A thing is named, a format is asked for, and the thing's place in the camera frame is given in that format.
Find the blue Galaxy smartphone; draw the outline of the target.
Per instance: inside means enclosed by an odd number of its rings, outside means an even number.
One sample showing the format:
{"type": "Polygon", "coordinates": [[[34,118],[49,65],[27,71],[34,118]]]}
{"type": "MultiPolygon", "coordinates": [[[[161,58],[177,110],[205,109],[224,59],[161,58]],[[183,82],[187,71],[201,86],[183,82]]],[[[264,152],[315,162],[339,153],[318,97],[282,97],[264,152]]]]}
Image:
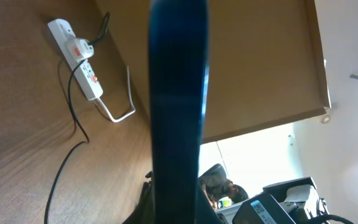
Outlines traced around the blue Galaxy smartphone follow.
{"type": "Polygon", "coordinates": [[[207,88],[207,1],[152,1],[149,98],[156,223],[195,222],[207,88]]]}

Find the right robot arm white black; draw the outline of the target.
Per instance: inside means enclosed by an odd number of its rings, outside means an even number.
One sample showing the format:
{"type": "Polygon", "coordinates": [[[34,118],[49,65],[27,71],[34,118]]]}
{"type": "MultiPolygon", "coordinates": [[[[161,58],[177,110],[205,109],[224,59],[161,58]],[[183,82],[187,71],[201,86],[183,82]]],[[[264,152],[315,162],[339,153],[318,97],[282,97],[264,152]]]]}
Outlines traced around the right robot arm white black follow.
{"type": "Polygon", "coordinates": [[[262,189],[282,206],[295,223],[306,223],[312,218],[329,215],[326,201],[318,195],[312,177],[278,182],[262,189]]]}

